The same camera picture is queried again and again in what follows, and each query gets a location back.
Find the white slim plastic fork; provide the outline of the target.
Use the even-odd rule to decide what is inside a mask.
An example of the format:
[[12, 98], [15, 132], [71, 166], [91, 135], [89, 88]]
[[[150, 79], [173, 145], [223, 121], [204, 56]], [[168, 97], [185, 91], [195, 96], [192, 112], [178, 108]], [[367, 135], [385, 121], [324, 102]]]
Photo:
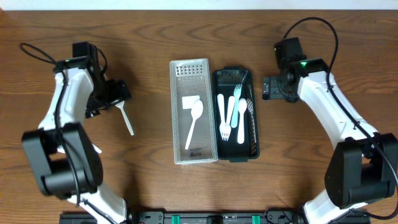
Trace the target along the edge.
[[238, 103], [239, 103], [239, 98], [241, 96], [241, 89], [242, 89], [242, 84], [236, 85], [233, 96], [234, 96], [234, 108], [233, 108], [233, 114], [231, 118], [231, 127], [236, 128], [238, 125]]

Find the white wide-handled plastic spoon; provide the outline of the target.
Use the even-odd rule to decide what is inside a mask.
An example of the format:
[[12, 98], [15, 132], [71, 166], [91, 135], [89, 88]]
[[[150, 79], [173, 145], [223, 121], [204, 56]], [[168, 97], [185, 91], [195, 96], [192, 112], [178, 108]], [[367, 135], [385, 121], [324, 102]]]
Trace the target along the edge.
[[244, 143], [244, 113], [247, 109], [247, 101], [244, 98], [241, 98], [238, 103], [238, 111], [239, 111], [239, 127], [238, 127], [238, 144]]

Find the white wide-handled plastic fork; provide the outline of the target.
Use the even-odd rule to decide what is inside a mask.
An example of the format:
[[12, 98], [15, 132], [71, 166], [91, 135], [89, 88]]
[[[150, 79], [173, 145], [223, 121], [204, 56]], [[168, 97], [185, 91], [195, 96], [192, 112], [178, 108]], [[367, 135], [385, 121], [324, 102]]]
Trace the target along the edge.
[[220, 113], [220, 126], [219, 126], [219, 131], [220, 131], [220, 136], [223, 141], [226, 140], [226, 133], [224, 131], [224, 127], [226, 124], [225, 121], [225, 110], [224, 110], [224, 95], [219, 93], [217, 95], [217, 102], [218, 102], [218, 109]]

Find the white slim plastic spoon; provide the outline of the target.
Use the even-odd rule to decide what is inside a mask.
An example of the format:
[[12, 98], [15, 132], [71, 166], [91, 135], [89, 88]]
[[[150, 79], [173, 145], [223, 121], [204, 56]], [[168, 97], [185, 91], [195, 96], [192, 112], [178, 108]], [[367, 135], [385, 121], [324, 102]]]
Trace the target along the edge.
[[192, 124], [190, 126], [190, 130], [189, 130], [189, 133], [187, 136], [185, 150], [189, 149], [189, 145], [190, 145], [190, 142], [191, 142], [192, 136], [193, 136], [193, 130], [195, 127], [195, 123], [196, 123], [197, 119], [202, 115], [202, 113], [203, 113], [203, 102], [201, 100], [196, 100], [191, 109]]

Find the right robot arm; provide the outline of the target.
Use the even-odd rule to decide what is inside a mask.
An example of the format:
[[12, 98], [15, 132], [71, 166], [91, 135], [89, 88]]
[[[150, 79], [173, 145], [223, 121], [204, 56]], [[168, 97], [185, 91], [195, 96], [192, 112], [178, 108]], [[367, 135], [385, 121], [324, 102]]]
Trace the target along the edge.
[[305, 102], [330, 138], [325, 189], [302, 207], [296, 223], [332, 223], [389, 198], [397, 187], [397, 138], [380, 134], [353, 108], [322, 58], [309, 59], [293, 37], [274, 45], [280, 75], [264, 79], [264, 100]]

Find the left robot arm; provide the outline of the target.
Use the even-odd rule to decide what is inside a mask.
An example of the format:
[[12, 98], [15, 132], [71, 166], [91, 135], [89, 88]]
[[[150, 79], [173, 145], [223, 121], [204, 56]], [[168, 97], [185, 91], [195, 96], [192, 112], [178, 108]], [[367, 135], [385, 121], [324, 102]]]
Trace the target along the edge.
[[89, 42], [72, 45], [68, 60], [54, 65], [55, 91], [45, 118], [22, 135], [22, 146], [43, 195], [68, 200], [85, 209], [95, 223], [138, 223], [127, 202], [103, 181], [100, 156], [83, 128], [86, 118], [116, 106], [122, 109], [131, 94], [124, 80], [106, 78], [104, 53]]

